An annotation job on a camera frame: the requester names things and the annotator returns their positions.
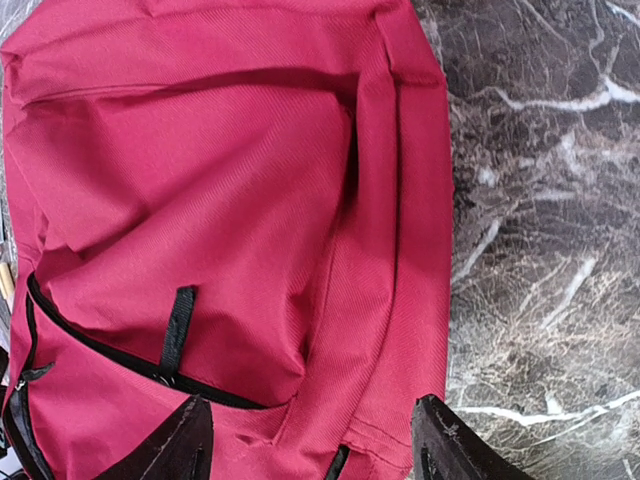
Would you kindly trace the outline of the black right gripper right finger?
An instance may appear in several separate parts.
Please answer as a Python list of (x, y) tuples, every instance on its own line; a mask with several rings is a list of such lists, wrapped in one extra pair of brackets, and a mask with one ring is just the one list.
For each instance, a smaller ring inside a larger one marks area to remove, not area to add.
[(416, 401), (412, 420), (414, 477), (426, 480), (531, 480), (494, 451), (440, 398)]

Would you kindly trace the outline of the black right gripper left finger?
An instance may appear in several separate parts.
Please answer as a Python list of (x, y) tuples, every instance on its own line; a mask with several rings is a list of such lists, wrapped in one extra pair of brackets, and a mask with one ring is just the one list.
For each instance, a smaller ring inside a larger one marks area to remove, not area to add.
[(100, 479), (208, 479), (213, 465), (210, 402), (191, 395)]

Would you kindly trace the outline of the red student backpack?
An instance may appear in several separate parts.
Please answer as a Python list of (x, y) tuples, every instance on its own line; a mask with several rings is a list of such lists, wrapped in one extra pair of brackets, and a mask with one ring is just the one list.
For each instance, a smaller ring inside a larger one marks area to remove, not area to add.
[(5, 41), (33, 479), (404, 479), (445, 391), (447, 86), (408, 1), (44, 1)]

